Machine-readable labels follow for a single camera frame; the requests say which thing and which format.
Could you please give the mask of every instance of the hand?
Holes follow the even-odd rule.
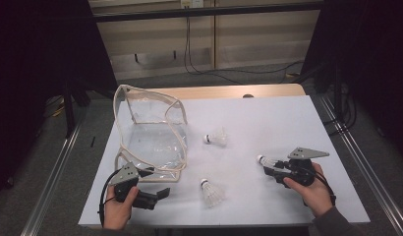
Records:
[[[113,229],[113,230],[122,230],[125,228],[126,223],[131,217],[132,211],[132,203],[138,194],[138,188],[132,187],[129,191],[128,196],[126,197],[123,203],[116,202],[115,199],[115,187],[109,186],[107,188],[106,201],[108,201],[104,206],[104,225],[103,228]]]
[[[313,163],[313,167],[315,168],[315,171],[321,175],[323,174],[323,170],[319,164]],[[333,207],[327,187],[317,178],[315,178],[313,184],[308,187],[305,187],[288,177],[284,178],[283,181],[288,185],[288,187],[292,188],[303,197],[304,202],[312,210],[315,217],[323,215]]]

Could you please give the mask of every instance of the transparent plastic bag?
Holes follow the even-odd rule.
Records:
[[[187,163],[187,118],[182,102],[167,94],[121,85],[113,110],[120,135],[115,169],[132,161],[153,173],[142,181],[178,181]]]

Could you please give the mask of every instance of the finger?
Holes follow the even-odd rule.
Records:
[[[136,186],[132,187],[132,189],[129,191],[128,196],[124,201],[124,204],[127,205],[128,207],[132,207],[132,204],[134,203],[134,200],[138,195],[138,191],[139,190]]]
[[[295,190],[297,193],[299,193],[300,195],[303,194],[305,187],[302,186],[301,184],[297,183],[296,181],[294,181],[291,178],[285,177],[283,179],[284,183],[286,185],[288,185],[288,187],[290,187],[291,189]]]
[[[312,162],[312,165],[313,165],[313,168],[315,169],[315,171],[317,171],[318,173],[323,175],[323,169],[321,169],[321,166],[319,164]]]
[[[115,186],[108,186],[106,193],[106,200],[112,199],[115,197]]]

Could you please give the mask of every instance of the gray sleeve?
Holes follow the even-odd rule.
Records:
[[[132,236],[132,234],[123,230],[101,229],[100,236]]]
[[[348,220],[334,206],[325,214],[313,220],[321,236],[356,236],[365,235],[358,227]]]

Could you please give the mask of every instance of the wire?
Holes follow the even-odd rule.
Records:
[[[303,168],[303,167],[299,167],[297,166],[299,169],[302,169],[306,172],[308,172],[309,174],[313,175],[315,178],[317,178],[324,186],[326,186],[327,191],[329,192],[330,195],[330,200],[332,201],[332,204],[335,206],[335,200],[336,200],[336,196],[334,195],[333,190],[330,188],[329,183],[327,182],[326,178],[323,176],[323,174],[315,171],[311,171],[309,169]]]
[[[109,184],[109,181],[110,181],[110,180],[113,178],[113,176],[115,176],[115,174],[117,174],[120,170],[121,170],[121,169],[115,170],[115,172],[113,172],[113,173],[109,176],[109,178],[107,178],[106,183],[104,183],[103,190],[101,191],[100,204],[99,204],[99,206],[98,206],[99,211],[97,212],[97,213],[99,214],[99,217],[100,217],[101,226],[103,226],[103,224],[104,224],[104,205],[105,205],[108,201],[110,201],[110,200],[113,199],[113,198],[111,198],[111,199],[107,200],[106,202],[103,202],[104,193],[106,193],[106,188],[107,188],[107,185]]]
[[[346,122],[346,123],[348,123],[350,121],[350,119],[351,119],[351,110],[350,110],[350,106],[349,106],[349,102],[348,102],[350,92],[344,93],[342,95],[345,95],[345,94],[346,94],[346,98],[345,98],[345,101],[343,103],[342,120],[345,120],[344,117],[346,115],[348,115],[348,121]],[[329,120],[329,121],[323,121],[322,123],[323,123],[324,126],[326,126],[326,125],[331,124],[333,122],[336,122],[338,120],[339,120],[339,117],[336,117],[336,118],[334,118],[332,120]]]
[[[355,97],[353,96],[353,95],[351,95],[351,97],[352,97],[352,104],[353,104],[353,106],[354,106],[354,112],[353,112],[353,115],[352,115],[352,113],[350,114],[350,117],[348,118],[348,120],[338,129],[338,130],[336,130],[336,131],[334,131],[334,132],[332,132],[332,133],[329,133],[328,135],[331,137],[331,136],[335,136],[335,135],[339,135],[339,134],[342,134],[342,133],[344,133],[344,132],[347,132],[347,131],[349,131],[354,125],[355,125],[355,123],[356,123],[356,121],[357,121],[357,117],[358,117],[358,112],[357,112],[357,105],[356,105],[356,101],[355,101]]]
[[[191,65],[192,68],[196,71],[196,73],[190,72],[189,69],[187,68],[187,53],[189,53],[190,65]],[[226,78],[226,77],[224,77],[224,76],[220,76],[220,75],[213,74],[213,73],[210,73],[210,72],[201,72],[201,71],[197,70],[197,69],[195,68],[195,66],[193,66],[193,63],[192,63],[192,54],[191,54],[191,52],[190,52],[190,19],[189,19],[189,18],[187,18],[187,40],[186,40],[186,50],[185,50],[185,52],[184,52],[184,67],[186,68],[186,71],[187,71],[190,75],[196,75],[196,76],[199,76],[199,75],[212,75],[212,76],[215,76],[215,77],[220,77],[220,78],[222,78],[222,79],[225,79],[226,81],[235,83],[235,84],[237,84],[237,85],[241,85],[241,83],[236,82],[236,81],[233,81],[233,80],[231,80],[231,79],[228,79],[228,78]]]
[[[213,72],[239,72],[239,73],[248,73],[248,74],[258,74],[258,75],[263,75],[263,74],[272,74],[272,73],[277,73],[280,71],[284,71],[286,72],[287,69],[289,69],[290,67],[297,65],[297,64],[301,64],[304,63],[304,60],[299,60],[299,61],[295,61],[283,68],[277,69],[277,70],[272,70],[272,71],[263,71],[263,72],[256,72],[256,71],[247,71],[247,70],[239,70],[239,69],[218,69],[218,70],[208,70],[208,71],[199,71],[192,62],[192,54],[191,54],[191,43],[190,43],[190,18],[187,18],[187,36],[186,36],[186,49],[185,49],[185,53],[184,53],[184,67],[186,69],[186,71],[190,74],[190,75],[212,75],[212,76],[216,76],[216,77],[220,77],[226,81],[241,85],[241,83],[236,82],[234,80],[231,80],[229,78],[226,78],[224,76],[221,75],[217,75],[214,74]],[[189,62],[190,62],[190,66],[193,68],[194,72],[189,71],[188,67],[187,67],[187,55],[189,56]],[[285,79],[285,73],[284,76],[282,78],[282,80],[279,82],[279,84],[281,84]]]

